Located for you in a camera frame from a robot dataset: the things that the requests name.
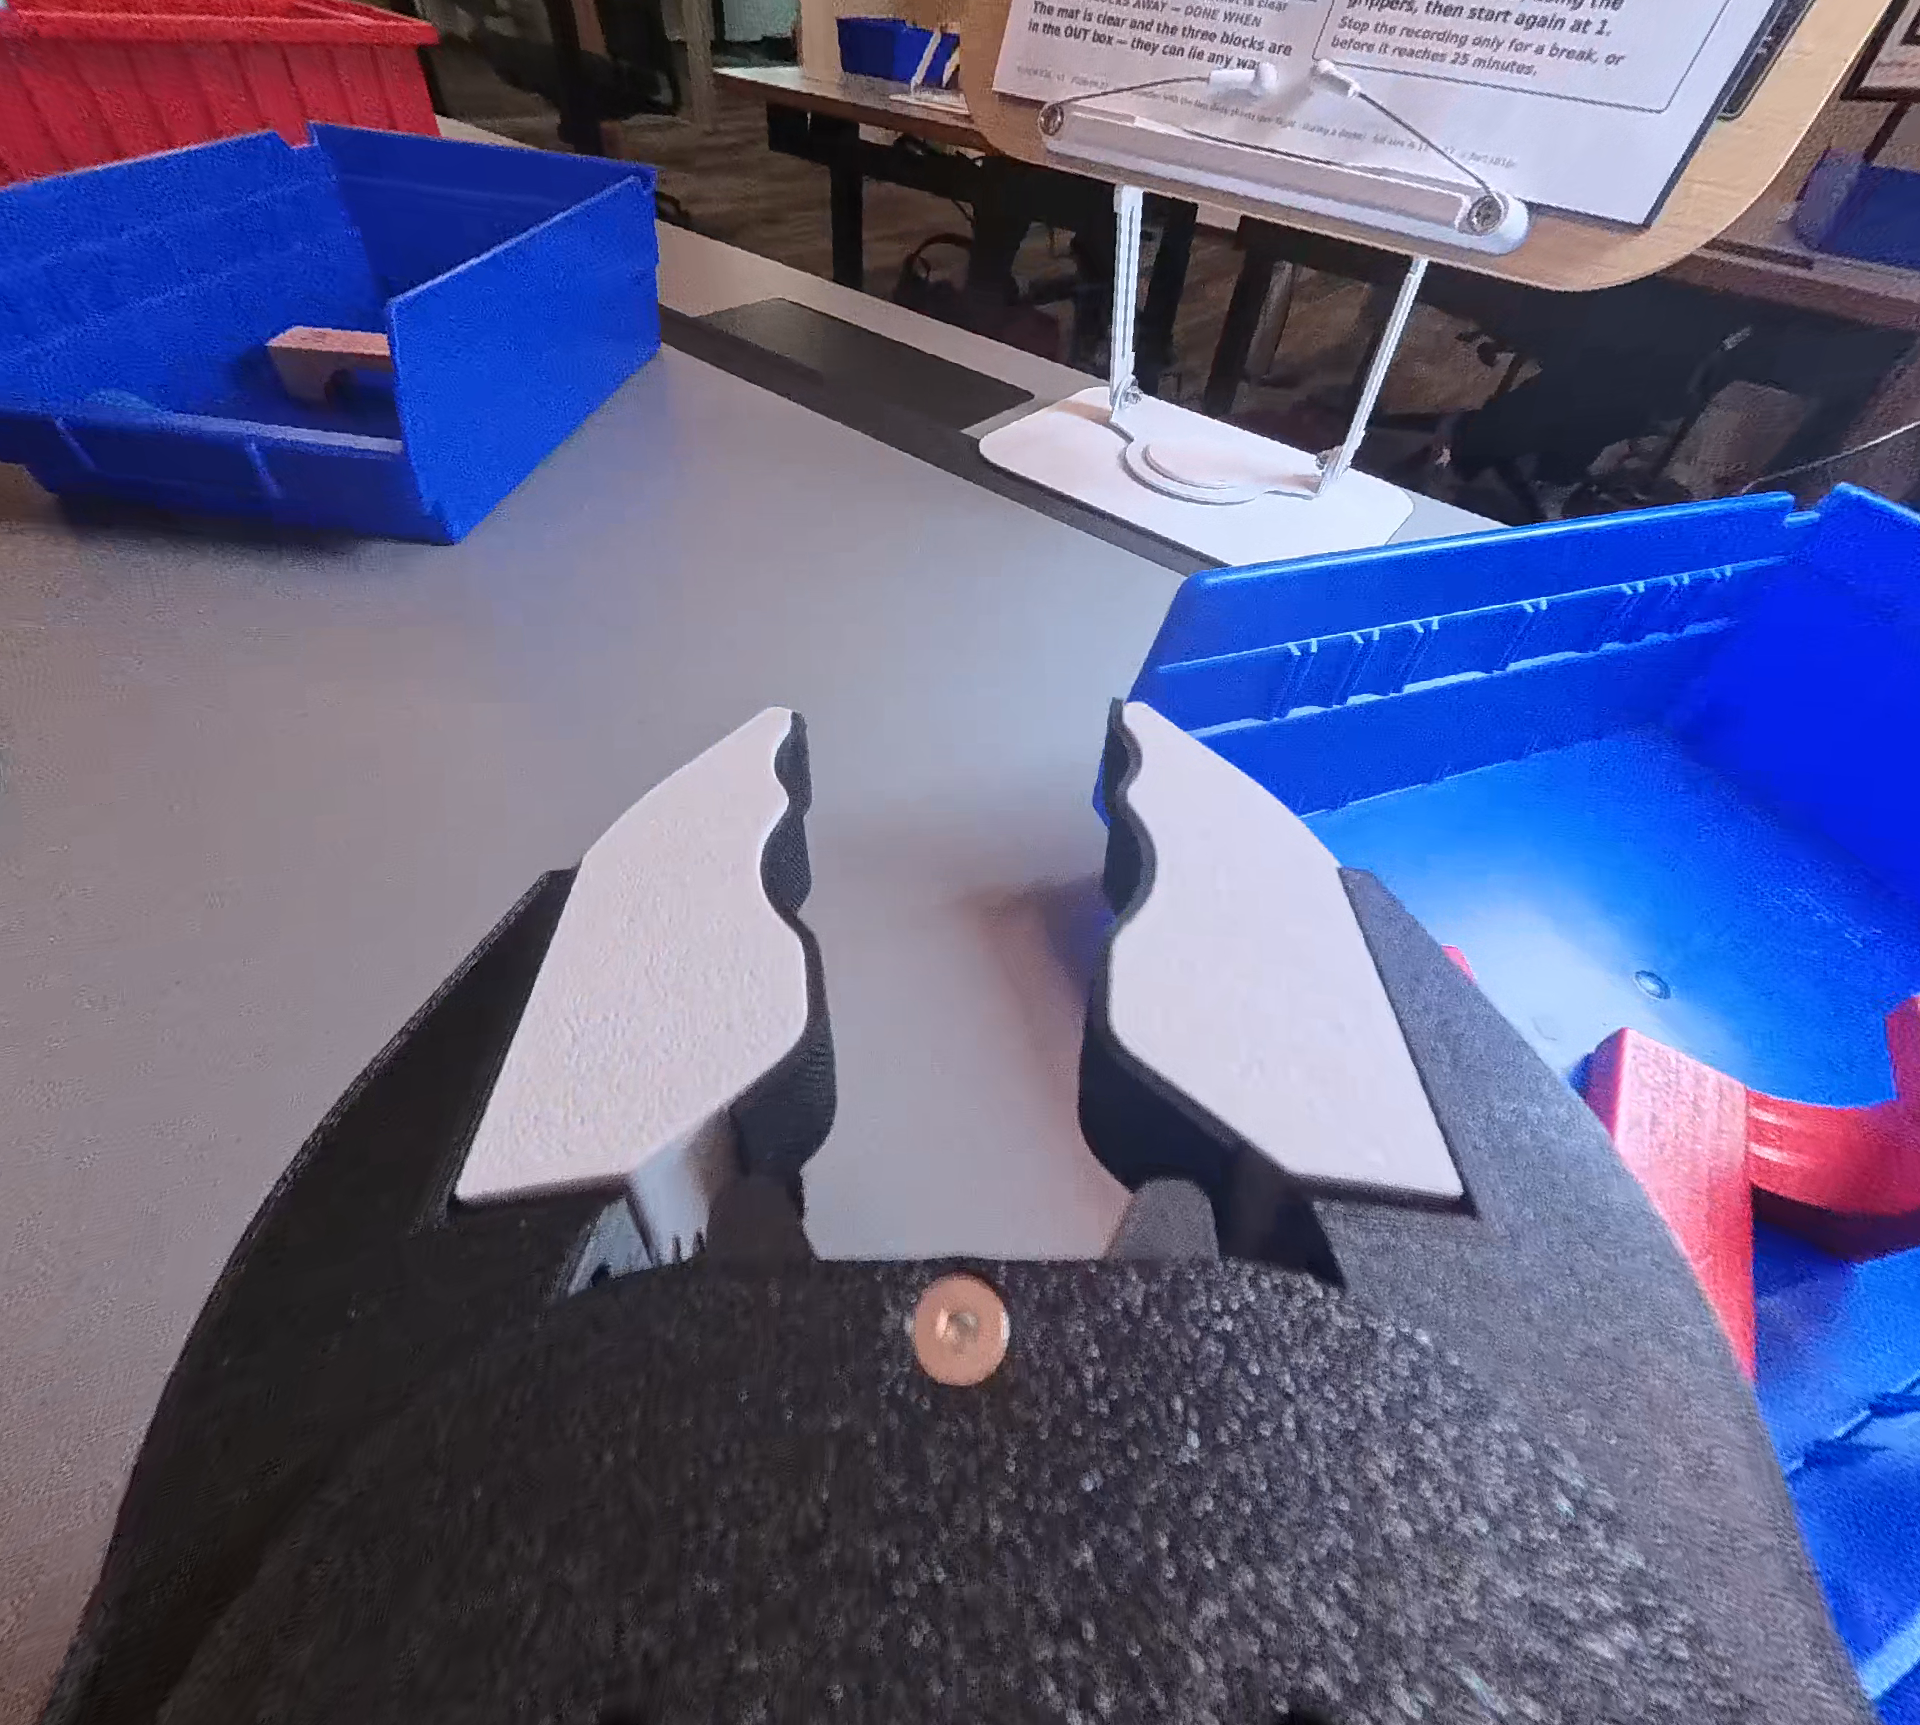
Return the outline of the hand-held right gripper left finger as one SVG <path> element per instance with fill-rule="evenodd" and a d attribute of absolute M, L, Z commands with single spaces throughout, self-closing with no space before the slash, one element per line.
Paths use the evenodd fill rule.
<path fill-rule="evenodd" d="M 835 1123 L 804 923 L 804 718 L 769 707 L 585 852 L 456 1175 L 464 1206 L 610 1192 L 690 1259 L 734 1184 L 803 1195 Z"/>

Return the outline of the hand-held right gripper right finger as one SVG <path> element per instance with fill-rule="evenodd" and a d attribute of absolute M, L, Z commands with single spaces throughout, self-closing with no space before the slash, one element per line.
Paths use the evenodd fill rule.
<path fill-rule="evenodd" d="M 1454 1159 L 1333 851 L 1254 776 L 1138 700 L 1100 760 L 1113 921 L 1091 982 L 1081 1130 L 1129 1189 L 1242 1168 L 1282 1195 L 1463 1212 Z"/>

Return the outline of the red wooden arch block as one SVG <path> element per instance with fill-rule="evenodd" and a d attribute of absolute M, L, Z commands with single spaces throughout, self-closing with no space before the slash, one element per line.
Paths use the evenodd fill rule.
<path fill-rule="evenodd" d="M 1664 1218 L 1744 1377 L 1759 1370 L 1756 1222 L 1845 1261 L 1918 1243 L 1918 1000 L 1884 1018 L 1892 1095 L 1816 1105 L 1748 1088 L 1647 1035 L 1586 1060 L 1585 1098 Z"/>

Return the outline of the blue plastic bin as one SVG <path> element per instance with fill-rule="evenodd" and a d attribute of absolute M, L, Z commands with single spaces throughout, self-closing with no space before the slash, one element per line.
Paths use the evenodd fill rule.
<path fill-rule="evenodd" d="M 1133 696 L 1602 1106 L 1732 1111 L 1759 1402 L 1917 1722 L 1918 520 L 1841 487 L 1189 579 Z"/>
<path fill-rule="evenodd" d="M 455 545 L 661 348 L 653 170 L 314 124 L 5 189 L 3 461 L 48 496 Z M 286 326 L 394 389 L 289 399 Z"/>

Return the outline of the pale wooden block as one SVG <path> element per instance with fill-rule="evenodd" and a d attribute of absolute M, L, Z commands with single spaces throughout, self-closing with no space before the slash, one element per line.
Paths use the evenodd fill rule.
<path fill-rule="evenodd" d="M 384 331 L 295 324 L 266 343 L 283 392 L 306 407 L 327 407 L 357 389 L 392 390 L 396 367 Z"/>

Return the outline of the wooden office table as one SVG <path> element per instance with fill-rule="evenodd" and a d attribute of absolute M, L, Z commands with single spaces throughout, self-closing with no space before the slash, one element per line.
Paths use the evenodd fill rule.
<path fill-rule="evenodd" d="M 957 106 L 934 105 L 903 84 L 849 77 L 813 77 L 798 66 L 727 68 L 721 84 L 765 105 L 769 144 L 828 170 L 830 263 L 835 280 L 861 288 L 866 277 L 865 196 L 868 183 L 886 183 L 975 210 L 1027 209 L 1034 222 L 1067 224 L 1100 206 L 1091 179 L 1056 173 L 993 153 L 977 124 Z M 1322 230 L 1234 219 L 1239 273 L 1212 348 L 1202 407 L 1231 417 L 1242 386 L 1254 379 L 1260 323 L 1305 273 L 1338 277 L 1393 294 L 1409 268 L 1402 255 L 1338 238 Z M 1813 417 L 1846 419 L 1849 449 L 1870 453 L 1866 435 L 1896 420 L 1917 422 L 1917 273 L 1826 258 L 1783 240 L 1714 238 L 1703 251 L 1649 279 L 1595 293 L 1525 287 L 1489 273 L 1431 263 L 1421 302 L 1471 320 L 1491 336 L 1520 326 L 1577 334 L 1597 328 L 1605 306 L 1619 306 L 1642 287 L 1673 287 L 1708 299 L 1747 331 L 1731 354 L 1741 383 L 1786 390 L 1785 368 L 1767 368 L 1754 350 L 1764 323 L 1809 332 L 1813 320 L 1868 332 L 1896 348 L 1896 359 L 1857 396 L 1849 389 L 1813 400 Z"/>

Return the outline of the small blue bin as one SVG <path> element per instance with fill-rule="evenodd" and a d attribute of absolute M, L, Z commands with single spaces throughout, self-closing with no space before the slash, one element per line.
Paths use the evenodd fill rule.
<path fill-rule="evenodd" d="M 844 77 L 904 87 L 957 91 L 961 35 L 899 17 L 842 15 L 835 21 L 839 64 Z"/>
<path fill-rule="evenodd" d="M 1917 273 L 1918 186 L 1917 170 L 1826 148 L 1793 205 L 1790 233 L 1826 256 Z"/>

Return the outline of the red plastic bin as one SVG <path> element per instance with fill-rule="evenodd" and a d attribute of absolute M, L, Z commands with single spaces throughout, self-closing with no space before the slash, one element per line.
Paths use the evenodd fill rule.
<path fill-rule="evenodd" d="M 350 0 L 5 0 L 3 180 L 310 124 L 437 135 L 439 40 Z"/>

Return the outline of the instruction sheet on stand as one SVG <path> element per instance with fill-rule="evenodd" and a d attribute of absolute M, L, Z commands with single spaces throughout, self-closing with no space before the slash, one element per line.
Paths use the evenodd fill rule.
<path fill-rule="evenodd" d="M 1397 256 L 1423 256 L 1530 287 L 1586 293 L 1688 264 L 1713 238 L 1764 203 L 1789 173 L 1831 102 L 1849 87 L 1881 22 L 1902 0 L 1814 0 L 1779 46 L 1736 121 L 1713 123 L 1649 227 L 1619 227 L 1548 215 L 1504 256 L 1451 248 L 1397 229 L 1364 229 L 1307 206 L 1259 203 L 1200 179 L 1143 177 L 1147 191 L 1254 219 L 1260 229 L 1324 235 Z M 962 84 L 972 121 L 1007 156 L 1049 165 L 1037 101 L 997 88 L 997 68 L 1014 0 L 968 0 Z"/>

